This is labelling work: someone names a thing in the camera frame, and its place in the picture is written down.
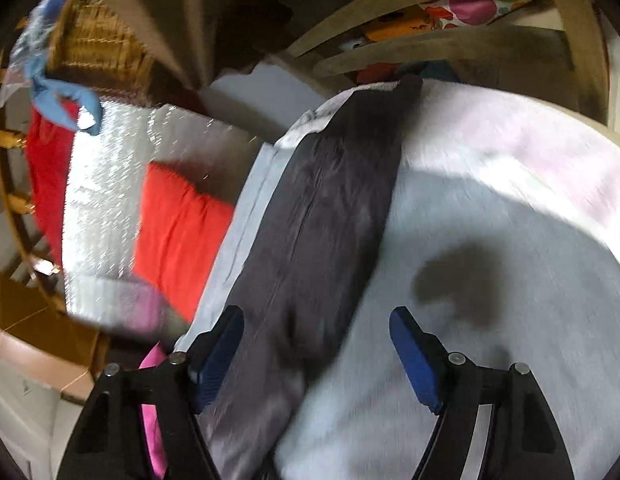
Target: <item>blue gripper pad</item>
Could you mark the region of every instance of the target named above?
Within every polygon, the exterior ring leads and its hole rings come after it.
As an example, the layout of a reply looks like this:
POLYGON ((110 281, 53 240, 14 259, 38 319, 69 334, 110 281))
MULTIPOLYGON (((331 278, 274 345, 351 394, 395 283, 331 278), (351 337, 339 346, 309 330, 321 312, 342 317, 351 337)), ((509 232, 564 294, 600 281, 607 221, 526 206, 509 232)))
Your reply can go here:
POLYGON ((439 338, 423 332, 404 306, 390 314, 390 338, 417 399, 439 415, 447 395, 447 352, 439 338))
POLYGON ((187 350, 187 375, 193 384, 190 402, 195 413, 216 399, 243 337, 243 311, 225 308, 210 332, 199 334, 187 350))

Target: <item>wicker basket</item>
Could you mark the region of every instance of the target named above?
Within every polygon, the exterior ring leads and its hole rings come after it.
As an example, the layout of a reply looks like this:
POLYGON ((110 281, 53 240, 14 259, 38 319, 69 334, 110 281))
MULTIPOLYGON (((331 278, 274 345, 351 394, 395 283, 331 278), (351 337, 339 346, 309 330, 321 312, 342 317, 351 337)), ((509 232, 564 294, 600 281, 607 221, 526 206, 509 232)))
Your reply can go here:
POLYGON ((101 0, 66 1, 50 37, 47 72, 140 106, 162 104, 181 89, 101 0))

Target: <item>red cloth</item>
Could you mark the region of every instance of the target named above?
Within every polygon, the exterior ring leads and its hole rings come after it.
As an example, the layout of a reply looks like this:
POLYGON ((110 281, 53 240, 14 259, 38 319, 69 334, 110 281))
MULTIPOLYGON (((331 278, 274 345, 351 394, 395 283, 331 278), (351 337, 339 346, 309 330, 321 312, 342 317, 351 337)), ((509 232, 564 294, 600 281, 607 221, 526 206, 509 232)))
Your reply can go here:
MULTIPOLYGON (((71 101, 64 108, 72 119, 79 107, 71 101)), ((70 171, 70 155, 74 132, 41 117, 32 107, 32 122, 28 130, 25 154, 32 185, 34 218, 37 227, 50 244, 55 262, 62 264, 61 238, 66 204, 66 184, 70 171)))
POLYGON ((164 164, 148 164, 133 272, 158 288, 189 322, 233 212, 164 164))

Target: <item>silver bolt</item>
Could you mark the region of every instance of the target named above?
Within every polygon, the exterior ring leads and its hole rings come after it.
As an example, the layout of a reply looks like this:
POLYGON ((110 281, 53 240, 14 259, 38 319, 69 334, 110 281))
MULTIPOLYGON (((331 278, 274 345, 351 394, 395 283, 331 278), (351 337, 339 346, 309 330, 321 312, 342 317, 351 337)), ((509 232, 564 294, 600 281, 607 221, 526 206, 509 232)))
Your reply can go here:
POLYGON ((180 365, 186 360, 186 352, 172 352, 169 359, 171 365, 180 365))
POLYGON ((112 377, 113 375, 119 373, 120 369, 121 367, 117 363, 110 363, 103 368, 103 373, 106 374, 107 377, 112 377))
POLYGON ((448 361, 453 365, 460 366, 465 363, 465 356, 459 352, 452 352, 447 357, 448 361))
POLYGON ((530 367, 525 363, 515 363, 514 370, 516 370, 516 372, 520 375, 526 375, 530 373, 530 367))

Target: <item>bubble wrap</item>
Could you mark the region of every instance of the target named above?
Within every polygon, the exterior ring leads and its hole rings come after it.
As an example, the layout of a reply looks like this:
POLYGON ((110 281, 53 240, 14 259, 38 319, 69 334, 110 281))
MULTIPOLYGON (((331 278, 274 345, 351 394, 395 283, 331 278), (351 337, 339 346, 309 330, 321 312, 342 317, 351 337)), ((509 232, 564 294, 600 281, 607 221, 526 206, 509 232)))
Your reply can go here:
POLYGON ((72 146, 62 242, 66 310, 109 332, 177 336, 164 298, 132 275, 146 165, 169 163, 198 190, 234 204, 261 141, 171 105, 102 104, 101 133, 77 134, 72 146))

